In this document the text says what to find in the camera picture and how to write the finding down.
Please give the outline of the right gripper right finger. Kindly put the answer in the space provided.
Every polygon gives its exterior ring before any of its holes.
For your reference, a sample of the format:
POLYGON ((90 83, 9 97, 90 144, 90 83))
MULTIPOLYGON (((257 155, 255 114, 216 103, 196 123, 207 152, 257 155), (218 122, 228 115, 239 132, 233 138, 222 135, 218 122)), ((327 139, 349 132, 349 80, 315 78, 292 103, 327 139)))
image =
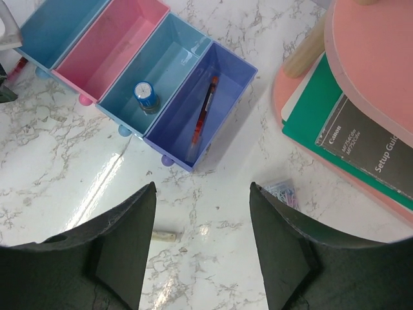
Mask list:
POLYGON ((411 309, 412 239, 375 242, 333 229, 250 186, 270 309, 411 309))

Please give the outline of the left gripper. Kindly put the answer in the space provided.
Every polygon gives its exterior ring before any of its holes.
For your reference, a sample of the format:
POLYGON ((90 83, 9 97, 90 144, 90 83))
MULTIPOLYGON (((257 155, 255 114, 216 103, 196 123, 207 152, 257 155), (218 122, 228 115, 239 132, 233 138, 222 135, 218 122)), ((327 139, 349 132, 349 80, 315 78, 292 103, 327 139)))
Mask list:
POLYGON ((2 65, 0 65, 0 103, 8 103, 15 101, 18 96, 6 86, 7 73, 2 65))

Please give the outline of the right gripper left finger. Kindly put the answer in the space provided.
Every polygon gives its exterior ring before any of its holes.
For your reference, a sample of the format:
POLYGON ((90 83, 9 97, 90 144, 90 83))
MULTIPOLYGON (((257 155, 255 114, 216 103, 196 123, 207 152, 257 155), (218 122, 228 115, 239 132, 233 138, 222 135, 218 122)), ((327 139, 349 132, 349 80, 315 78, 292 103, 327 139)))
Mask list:
POLYGON ((41 243, 1 247, 1 309, 138 309, 156 186, 41 243))

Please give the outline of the red pen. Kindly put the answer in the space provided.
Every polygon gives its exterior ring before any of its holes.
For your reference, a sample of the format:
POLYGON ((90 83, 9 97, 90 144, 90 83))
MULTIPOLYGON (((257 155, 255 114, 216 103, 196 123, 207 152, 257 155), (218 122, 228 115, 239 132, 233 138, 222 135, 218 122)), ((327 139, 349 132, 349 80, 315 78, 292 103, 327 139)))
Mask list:
POLYGON ((18 78, 27 63, 28 60, 24 57, 21 57, 15 67, 8 73, 7 82, 13 83, 18 78))
POLYGON ((203 125, 204 125, 206 117, 207 117, 208 109, 209 109, 209 106, 212 102, 212 98, 214 96, 214 92, 216 91, 218 81, 219 81, 219 78, 217 76, 214 76, 212 78, 212 81, 211 81, 211 83, 209 85, 209 88, 206 92, 206 96, 205 96, 205 99, 204 99, 204 102, 203 102, 203 106, 201 108, 201 112, 200 112, 199 117, 197 119, 195 131, 194 131, 194 134, 192 136, 191 144, 190 144, 190 147, 189 147, 188 152, 187 152, 186 160, 188 162, 195 162, 195 158, 196 158, 196 155, 197 155, 197 150, 198 150, 199 144, 201 142, 201 131, 203 129, 203 125))

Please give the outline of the light blue drawer bin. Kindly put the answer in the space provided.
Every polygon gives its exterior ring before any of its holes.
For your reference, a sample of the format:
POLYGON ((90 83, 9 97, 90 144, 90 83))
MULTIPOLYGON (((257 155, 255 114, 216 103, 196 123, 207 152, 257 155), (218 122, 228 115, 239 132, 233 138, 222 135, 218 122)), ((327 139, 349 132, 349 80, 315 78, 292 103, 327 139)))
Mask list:
POLYGON ((17 53, 37 66, 45 78, 62 62, 88 27, 105 9, 105 0, 47 0, 21 27, 17 53))

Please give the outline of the clear paperclip box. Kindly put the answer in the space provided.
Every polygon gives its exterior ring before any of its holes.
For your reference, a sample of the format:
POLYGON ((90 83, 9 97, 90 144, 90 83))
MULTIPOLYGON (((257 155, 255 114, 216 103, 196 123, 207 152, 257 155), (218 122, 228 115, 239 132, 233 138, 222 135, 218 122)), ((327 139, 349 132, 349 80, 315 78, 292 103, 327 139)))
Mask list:
POLYGON ((289 207, 299 210, 296 188, 294 187, 292 179, 284 178, 268 181, 262 188, 289 207))

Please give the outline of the pink drawer bin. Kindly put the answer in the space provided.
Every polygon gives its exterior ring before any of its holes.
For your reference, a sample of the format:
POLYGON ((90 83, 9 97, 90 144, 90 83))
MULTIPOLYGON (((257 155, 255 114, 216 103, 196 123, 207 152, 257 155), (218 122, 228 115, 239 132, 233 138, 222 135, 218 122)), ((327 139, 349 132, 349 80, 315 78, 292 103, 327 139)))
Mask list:
POLYGON ((82 105, 97 103, 169 12, 161 1, 110 1, 53 74, 82 105))

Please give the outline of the blue cap stamp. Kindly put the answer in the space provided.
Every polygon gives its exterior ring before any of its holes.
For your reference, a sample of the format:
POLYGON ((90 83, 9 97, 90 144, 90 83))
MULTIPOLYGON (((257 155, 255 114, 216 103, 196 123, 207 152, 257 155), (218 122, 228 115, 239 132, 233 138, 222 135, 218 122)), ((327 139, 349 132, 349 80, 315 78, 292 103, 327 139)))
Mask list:
POLYGON ((134 87, 134 96, 144 113, 156 114, 159 112, 160 99, 151 83, 147 81, 137 83, 134 87))

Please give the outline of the purple drawer bin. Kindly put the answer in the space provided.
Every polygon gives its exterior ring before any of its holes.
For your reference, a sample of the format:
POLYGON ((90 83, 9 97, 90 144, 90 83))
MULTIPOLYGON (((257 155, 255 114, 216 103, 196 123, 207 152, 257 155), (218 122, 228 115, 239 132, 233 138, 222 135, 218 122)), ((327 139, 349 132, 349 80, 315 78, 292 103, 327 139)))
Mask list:
POLYGON ((256 67, 244 59, 219 43, 212 43, 144 137, 162 155, 161 163, 193 171, 256 72, 256 67), (214 76, 219 81, 201 131, 195 162, 188 162, 187 152, 214 76))

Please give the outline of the cyan drawer bin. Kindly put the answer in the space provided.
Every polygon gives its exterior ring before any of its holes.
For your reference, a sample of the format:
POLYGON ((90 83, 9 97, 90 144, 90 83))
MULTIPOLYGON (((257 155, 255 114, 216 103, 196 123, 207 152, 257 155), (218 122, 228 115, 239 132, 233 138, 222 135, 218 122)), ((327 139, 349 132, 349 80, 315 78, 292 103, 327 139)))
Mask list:
POLYGON ((212 39, 169 13, 122 71, 97 108, 118 125, 118 133, 143 138, 212 44, 212 39), (134 94, 140 82, 153 88, 157 104, 141 108, 134 94))

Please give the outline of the white chalk stick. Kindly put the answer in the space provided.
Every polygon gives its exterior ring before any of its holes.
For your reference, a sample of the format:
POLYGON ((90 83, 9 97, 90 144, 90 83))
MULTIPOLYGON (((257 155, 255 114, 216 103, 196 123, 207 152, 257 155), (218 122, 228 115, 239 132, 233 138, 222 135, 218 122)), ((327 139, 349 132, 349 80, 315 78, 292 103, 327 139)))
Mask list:
POLYGON ((158 242, 170 242, 173 243, 177 239, 177 234, 167 231, 152 231, 151 240, 158 242))

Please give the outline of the dark setup guide booklet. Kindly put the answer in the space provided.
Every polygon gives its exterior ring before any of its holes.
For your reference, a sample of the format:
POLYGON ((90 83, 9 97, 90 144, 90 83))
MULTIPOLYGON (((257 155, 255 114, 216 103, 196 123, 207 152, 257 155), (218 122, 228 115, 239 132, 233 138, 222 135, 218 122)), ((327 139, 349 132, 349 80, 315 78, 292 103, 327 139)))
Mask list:
POLYGON ((315 144, 383 185, 412 198, 412 147, 341 95, 315 144))

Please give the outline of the green folder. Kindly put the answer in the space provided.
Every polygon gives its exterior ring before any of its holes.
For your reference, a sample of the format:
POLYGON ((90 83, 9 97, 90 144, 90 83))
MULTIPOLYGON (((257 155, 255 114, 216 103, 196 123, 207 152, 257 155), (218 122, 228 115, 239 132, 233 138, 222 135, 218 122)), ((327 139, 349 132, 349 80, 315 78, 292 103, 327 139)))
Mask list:
POLYGON ((331 73, 324 54, 314 63, 305 78, 308 79, 308 83, 297 102, 293 104, 292 112, 282 117, 283 134, 322 158, 350 182, 362 187, 385 205, 393 209, 400 208, 411 215, 412 200, 404 198, 367 173, 316 145, 316 134, 327 120, 328 113, 333 108, 333 101, 339 98, 342 91, 331 73))

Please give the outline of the pink three tier shelf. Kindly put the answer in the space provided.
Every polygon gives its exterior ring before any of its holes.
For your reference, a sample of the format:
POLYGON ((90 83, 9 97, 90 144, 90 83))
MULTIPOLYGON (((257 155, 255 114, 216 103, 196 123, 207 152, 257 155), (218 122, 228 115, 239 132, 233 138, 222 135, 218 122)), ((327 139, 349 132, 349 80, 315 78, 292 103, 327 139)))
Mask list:
POLYGON ((333 76, 344 93, 368 117, 412 145, 412 1, 332 1, 322 18, 324 47, 304 40, 290 75, 290 61, 272 86, 276 119, 291 96, 302 93, 316 57, 327 53, 333 76))

